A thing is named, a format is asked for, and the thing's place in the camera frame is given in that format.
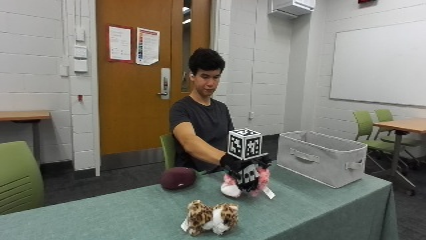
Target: wooden desk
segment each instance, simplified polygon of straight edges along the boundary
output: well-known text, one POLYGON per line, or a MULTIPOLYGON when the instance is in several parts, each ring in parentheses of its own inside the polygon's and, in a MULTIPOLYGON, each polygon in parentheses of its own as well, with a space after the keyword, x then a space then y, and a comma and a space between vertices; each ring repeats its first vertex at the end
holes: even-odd
POLYGON ((19 111, 19 112, 0 112, 0 122, 31 123, 32 124, 32 138, 34 138, 34 152, 35 158, 40 164, 40 128, 39 122, 43 119, 51 119, 51 112, 46 110, 39 111, 19 111))
POLYGON ((408 194, 413 196, 416 194, 416 185, 397 170, 400 161, 401 140, 403 135, 407 135, 411 132, 426 134, 426 118, 413 118, 391 122, 379 122, 375 123, 375 126, 396 130, 396 144, 392 168, 373 174, 377 177, 389 178, 389 180, 392 180, 395 183, 401 184, 405 188, 408 188, 408 194))

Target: green tablecloth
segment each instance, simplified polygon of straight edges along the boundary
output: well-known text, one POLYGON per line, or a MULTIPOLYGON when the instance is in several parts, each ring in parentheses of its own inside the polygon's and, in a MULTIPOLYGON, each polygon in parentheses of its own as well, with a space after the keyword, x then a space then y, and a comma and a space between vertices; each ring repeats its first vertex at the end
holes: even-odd
MULTIPOLYGON (((221 183, 223 173, 216 173, 180 191, 155 185, 0 216, 0 239, 195 239, 180 226, 196 199, 240 205, 239 226, 221 238, 399 239, 392 185, 369 175, 332 189, 275 165, 272 200, 265 194, 227 198, 221 183)), ((219 236, 209 231, 196 238, 219 236)))

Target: white basket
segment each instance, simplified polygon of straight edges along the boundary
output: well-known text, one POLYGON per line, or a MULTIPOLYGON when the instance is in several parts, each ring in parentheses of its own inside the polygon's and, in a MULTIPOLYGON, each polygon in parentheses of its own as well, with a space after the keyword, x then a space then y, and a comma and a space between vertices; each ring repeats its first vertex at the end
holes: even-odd
POLYGON ((316 132, 280 134, 279 166, 340 188, 364 176, 368 145, 316 132))

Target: door handle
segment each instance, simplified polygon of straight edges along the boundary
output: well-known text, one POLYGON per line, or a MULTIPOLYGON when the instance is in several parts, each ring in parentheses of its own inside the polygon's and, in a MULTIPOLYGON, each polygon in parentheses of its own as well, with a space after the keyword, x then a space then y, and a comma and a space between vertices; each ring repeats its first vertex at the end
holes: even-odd
POLYGON ((158 95, 163 100, 171 99, 171 68, 162 68, 160 92, 158 95))

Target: whiteboard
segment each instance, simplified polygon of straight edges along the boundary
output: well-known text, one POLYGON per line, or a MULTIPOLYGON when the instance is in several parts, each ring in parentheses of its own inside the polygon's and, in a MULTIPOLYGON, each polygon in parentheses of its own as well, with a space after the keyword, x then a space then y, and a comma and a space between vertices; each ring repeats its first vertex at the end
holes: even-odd
POLYGON ((426 21, 337 33, 331 98, 426 106, 426 21))

